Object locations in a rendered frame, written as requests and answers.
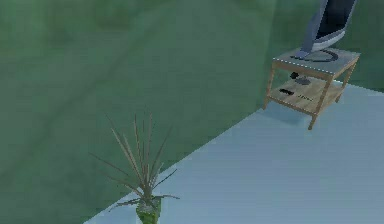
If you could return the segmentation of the spiky house plant green pot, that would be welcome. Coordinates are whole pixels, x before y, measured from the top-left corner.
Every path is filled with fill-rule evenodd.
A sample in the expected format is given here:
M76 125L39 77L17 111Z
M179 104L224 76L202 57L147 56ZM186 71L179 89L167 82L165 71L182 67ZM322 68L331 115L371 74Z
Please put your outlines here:
M116 203L113 207L110 208L110 210L113 210L117 207L135 205L136 215L141 221L141 224L159 224L159 218L162 211L162 200L164 198L178 199L178 196L170 194L153 194L153 191L161 183L163 183L176 172L176 170L174 170L162 180L158 180L160 171L163 168L163 163L160 162L160 156L164 151L165 144L172 132L173 127L170 127L167 130L164 140L156 152L155 158L151 159L150 152L154 127L152 114L149 114L147 142L144 142L140 138L137 116L134 116L133 132L135 136L136 153L133 153L132 147L128 141L128 137L124 133L117 131L112 119L109 116L107 116L107 119L110 123L112 134L115 137L115 140L117 141L119 148L122 150L130 167L133 169L137 180L137 186L134 187L127 180L115 178L108 173L105 173L107 178L117 182L118 184L121 184L137 195L137 197L134 199Z

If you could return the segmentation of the small black grey object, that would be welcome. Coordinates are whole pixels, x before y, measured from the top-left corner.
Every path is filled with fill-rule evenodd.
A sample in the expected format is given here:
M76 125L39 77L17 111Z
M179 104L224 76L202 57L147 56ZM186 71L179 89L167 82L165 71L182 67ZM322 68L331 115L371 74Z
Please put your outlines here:
M300 76L297 72L292 72L290 78L293 79L296 83L301 85L309 85L310 80L306 76Z

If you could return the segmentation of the wooden television stand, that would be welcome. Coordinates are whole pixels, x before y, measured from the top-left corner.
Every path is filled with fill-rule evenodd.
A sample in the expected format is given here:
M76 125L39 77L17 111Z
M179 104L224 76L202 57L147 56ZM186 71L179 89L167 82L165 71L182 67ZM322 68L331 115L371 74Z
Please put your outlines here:
M327 48L338 55L336 61L322 62L330 55L322 51L308 56L313 62L292 58L297 49L290 50L272 59L269 80L266 88L263 109L270 101L307 114L312 117L308 129L311 130L320 113L338 102L349 78L359 60L360 53L336 48ZM306 76L309 85L301 85L290 78L292 72ZM294 92L287 95L279 92L286 89Z

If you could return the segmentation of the grey television set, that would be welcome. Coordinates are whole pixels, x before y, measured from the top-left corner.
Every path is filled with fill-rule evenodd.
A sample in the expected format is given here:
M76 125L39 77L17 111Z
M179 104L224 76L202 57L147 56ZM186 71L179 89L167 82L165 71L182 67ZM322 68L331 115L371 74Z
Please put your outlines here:
M305 37L301 48L292 58L313 62L308 56L322 51L330 55L322 62L331 62L338 59L336 53L327 50L341 40L352 18L357 0L320 0L320 6L307 25Z

